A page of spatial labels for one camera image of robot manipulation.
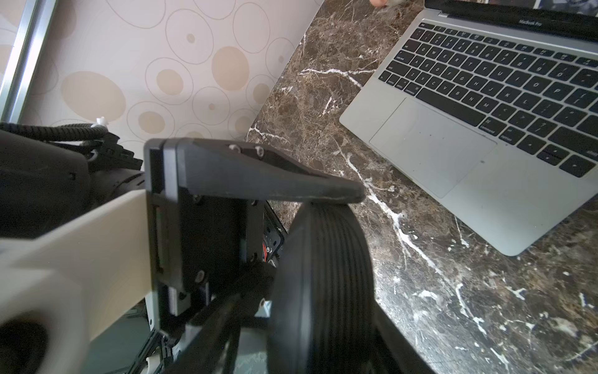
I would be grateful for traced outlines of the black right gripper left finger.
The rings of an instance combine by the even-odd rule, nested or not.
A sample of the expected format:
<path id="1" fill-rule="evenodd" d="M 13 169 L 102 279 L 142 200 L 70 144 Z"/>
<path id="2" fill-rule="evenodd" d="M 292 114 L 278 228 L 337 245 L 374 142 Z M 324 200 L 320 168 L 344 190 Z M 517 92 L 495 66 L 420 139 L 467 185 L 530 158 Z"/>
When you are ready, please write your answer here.
<path id="1" fill-rule="evenodd" d="M 192 320 L 201 330 L 166 373 L 212 373 L 221 359 L 227 342 L 238 340 L 244 322 L 258 312 L 262 296 L 257 291 L 234 293 L 215 299 Z"/>

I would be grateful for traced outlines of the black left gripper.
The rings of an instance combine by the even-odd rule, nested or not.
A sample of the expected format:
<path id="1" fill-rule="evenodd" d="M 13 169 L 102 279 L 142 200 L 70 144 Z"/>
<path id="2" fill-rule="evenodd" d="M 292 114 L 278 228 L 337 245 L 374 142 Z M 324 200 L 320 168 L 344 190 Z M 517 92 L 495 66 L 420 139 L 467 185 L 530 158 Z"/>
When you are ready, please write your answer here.
<path id="1" fill-rule="evenodd" d="M 356 204 L 364 187 L 267 145 L 193 138 L 144 147 L 157 327 L 183 327 L 263 259 L 269 201 Z"/>

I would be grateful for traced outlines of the black wireless mouse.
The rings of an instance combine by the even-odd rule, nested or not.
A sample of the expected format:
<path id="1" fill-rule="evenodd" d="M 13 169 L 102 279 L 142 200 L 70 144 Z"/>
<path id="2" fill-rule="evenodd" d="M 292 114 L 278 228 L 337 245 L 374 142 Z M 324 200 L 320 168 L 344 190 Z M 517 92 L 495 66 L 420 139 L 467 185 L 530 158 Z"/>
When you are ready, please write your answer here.
<path id="1" fill-rule="evenodd" d="M 303 204 L 272 291 L 270 373 L 366 373 L 375 288 L 364 232 L 347 205 Z"/>

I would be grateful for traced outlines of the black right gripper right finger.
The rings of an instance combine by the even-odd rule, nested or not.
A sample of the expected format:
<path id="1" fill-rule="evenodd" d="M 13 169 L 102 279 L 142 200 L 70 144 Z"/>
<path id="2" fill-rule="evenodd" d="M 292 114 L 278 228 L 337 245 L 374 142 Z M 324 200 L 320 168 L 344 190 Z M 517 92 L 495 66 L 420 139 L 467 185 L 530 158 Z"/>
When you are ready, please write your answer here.
<path id="1" fill-rule="evenodd" d="M 374 373 L 430 373 L 434 370 L 400 333 L 379 305 L 374 308 Z"/>

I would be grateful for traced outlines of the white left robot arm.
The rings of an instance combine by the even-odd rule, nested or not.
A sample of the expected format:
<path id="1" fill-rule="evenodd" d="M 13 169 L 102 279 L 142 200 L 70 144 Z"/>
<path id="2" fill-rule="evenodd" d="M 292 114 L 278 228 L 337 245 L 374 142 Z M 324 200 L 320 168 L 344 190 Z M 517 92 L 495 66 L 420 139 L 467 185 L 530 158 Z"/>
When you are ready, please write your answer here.
<path id="1" fill-rule="evenodd" d="M 364 187 L 271 146 L 152 139 L 103 126 L 1 127 L 1 320 L 98 336 L 147 294 L 173 330 L 263 258 L 268 201 L 356 204 Z"/>

